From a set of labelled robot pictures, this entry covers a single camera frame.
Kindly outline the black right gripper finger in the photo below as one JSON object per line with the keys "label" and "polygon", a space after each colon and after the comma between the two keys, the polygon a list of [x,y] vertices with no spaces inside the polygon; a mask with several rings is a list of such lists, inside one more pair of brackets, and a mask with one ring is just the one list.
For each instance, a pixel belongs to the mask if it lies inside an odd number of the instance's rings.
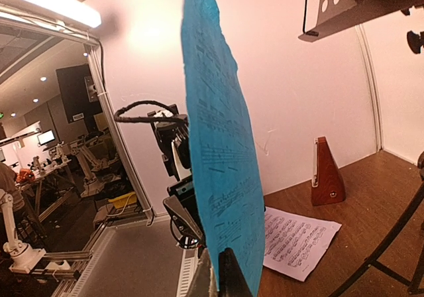
{"label": "black right gripper finger", "polygon": [[219,292],[222,297],[252,297],[233,250],[219,253]]}

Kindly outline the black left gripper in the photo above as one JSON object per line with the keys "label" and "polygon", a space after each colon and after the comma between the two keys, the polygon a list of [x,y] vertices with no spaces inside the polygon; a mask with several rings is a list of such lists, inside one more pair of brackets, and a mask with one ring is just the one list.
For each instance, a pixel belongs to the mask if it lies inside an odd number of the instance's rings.
{"label": "black left gripper", "polygon": [[[177,181],[191,175],[189,154],[188,117],[185,114],[173,115],[171,111],[162,109],[147,114],[149,117],[177,117],[183,123],[155,121],[151,127],[162,152],[162,161],[168,173]],[[170,229],[180,247],[204,246],[204,234],[188,210],[176,196],[163,200],[163,205],[170,216]]]}

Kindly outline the blue sheet music page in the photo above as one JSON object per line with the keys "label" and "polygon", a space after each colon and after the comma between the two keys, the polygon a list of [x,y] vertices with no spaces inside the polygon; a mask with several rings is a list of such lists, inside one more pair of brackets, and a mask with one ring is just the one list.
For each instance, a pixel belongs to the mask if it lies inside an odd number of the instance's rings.
{"label": "blue sheet music page", "polygon": [[251,295],[264,259],[264,199],[238,66],[216,0],[184,0],[181,27],[189,151],[211,262],[233,250]]}

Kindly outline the black perforated music stand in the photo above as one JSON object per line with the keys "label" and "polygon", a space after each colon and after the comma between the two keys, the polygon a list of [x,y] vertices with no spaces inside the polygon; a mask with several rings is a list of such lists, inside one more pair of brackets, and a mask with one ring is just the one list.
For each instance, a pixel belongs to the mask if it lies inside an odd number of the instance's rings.
{"label": "black perforated music stand", "polygon": [[322,40],[364,26],[382,113],[384,149],[423,167],[423,0],[319,0],[300,39]]}

